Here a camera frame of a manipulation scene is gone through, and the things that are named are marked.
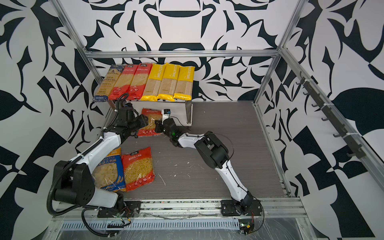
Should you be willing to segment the red macaroni bag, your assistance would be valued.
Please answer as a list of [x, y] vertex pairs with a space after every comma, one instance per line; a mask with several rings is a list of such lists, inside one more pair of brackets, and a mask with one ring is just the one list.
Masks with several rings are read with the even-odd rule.
[[126, 191], [134, 191], [155, 180], [151, 147], [122, 155]]
[[160, 133], [156, 133], [155, 131], [155, 121], [161, 121], [163, 119], [162, 112], [160, 110], [143, 108], [142, 115], [147, 116], [149, 120], [148, 125], [139, 130], [138, 137], [151, 137], [160, 135]]

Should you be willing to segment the red noodle bag long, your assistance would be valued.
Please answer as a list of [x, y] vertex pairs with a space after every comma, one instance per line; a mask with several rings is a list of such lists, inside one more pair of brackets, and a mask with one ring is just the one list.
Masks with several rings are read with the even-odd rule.
[[141, 99], [152, 67], [152, 63], [144, 63], [138, 65], [138, 68], [134, 74], [133, 80], [128, 90], [128, 101], [136, 101]]

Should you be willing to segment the yellow spaghetti bag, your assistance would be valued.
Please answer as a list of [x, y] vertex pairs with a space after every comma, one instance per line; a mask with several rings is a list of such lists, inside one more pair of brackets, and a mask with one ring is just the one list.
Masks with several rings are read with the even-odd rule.
[[160, 85], [168, 64], [153, 64], [141, 101], [157, 102]]
[[180, 67], [174, 99], [191, 101], [193, 92], [195, 67]]
[[168, 64], [166, 66], [162, 82], [160, 84], [160, 90], [157, 95], [158, 100], [174, 102], [174, 93], [176, 90], [180, 65]]

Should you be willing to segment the red long spaghetti bag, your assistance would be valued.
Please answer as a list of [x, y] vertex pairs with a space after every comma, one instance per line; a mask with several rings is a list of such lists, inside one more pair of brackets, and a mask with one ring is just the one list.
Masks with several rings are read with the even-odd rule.
[[138, 66], [125, 65], [123, 72], [109, 95], [109, 100], [117, 100], [121, 95], [128, 92]]

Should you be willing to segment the blue-ended spaghetti bag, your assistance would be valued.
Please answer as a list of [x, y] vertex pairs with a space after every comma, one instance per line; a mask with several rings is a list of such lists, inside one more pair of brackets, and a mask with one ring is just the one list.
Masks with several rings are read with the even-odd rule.
[[107, 102], [116, 82], [124, 70], [124, 65], [111, 65], [96, 94], [94, 102]]

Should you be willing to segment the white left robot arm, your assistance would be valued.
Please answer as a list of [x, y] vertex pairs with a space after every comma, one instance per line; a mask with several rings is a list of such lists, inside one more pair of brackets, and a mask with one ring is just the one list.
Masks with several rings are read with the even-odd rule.
[[54, 166], [53, 181], [48, 192], [46, 208], [53, 216], [61, 216], [82, 208], [81, 218], [86, 229], [102, 238], [116, 237], [122, 229], [131, 224], [122, 221], [119, 226], [108, 225], [102, 233], [94, 230], [87, 222], [87, 211], [109, 209], [113, 216], [122, 220], [126, 204], [120, 193], [97, 188], [92, 173], [107, 155], [118, 148], [127, 138], [136, 137], [139, 129], [148, 125], [148, 117], [140, 115], [131, 103], [126, 103], [129, 94], [122, 94], [116, 101], [116, 115], [103, 128], [99, 139], [84, 152], [69, 161], [59, 161]]

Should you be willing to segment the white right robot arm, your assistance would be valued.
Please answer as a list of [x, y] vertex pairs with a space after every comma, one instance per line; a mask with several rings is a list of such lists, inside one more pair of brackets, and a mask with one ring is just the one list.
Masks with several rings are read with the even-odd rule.
[[184, 133], [173, 119], [155, 121], [155, 132], [168, 136], [175, 147], [197, 150], [206, 165], [219, 173], [231, 194], [230, 200], [221, 200], [223, 216], [263, 214], [261, 202], [242, 184], [233, 169], [228, 148], [213, 132], [208, 131], [202, 135]]

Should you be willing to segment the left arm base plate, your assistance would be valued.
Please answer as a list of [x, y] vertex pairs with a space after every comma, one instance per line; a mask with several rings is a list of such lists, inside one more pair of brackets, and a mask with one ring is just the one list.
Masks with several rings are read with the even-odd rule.
[[141, 211], [141, 201], [124, 201], [113, 208], [103, 208], [98, 212], [98, 218], [116, 218], [118, 214], [122, 218], [137, 216]]

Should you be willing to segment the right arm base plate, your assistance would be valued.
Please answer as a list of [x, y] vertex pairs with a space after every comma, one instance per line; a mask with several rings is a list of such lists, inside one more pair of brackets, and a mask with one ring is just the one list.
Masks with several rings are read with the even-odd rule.
[[261, 202], [256, 199], [237, 202], [235, 200], [221, 200], [221, 214], [225, 217], [261, 216], [263, 209]]

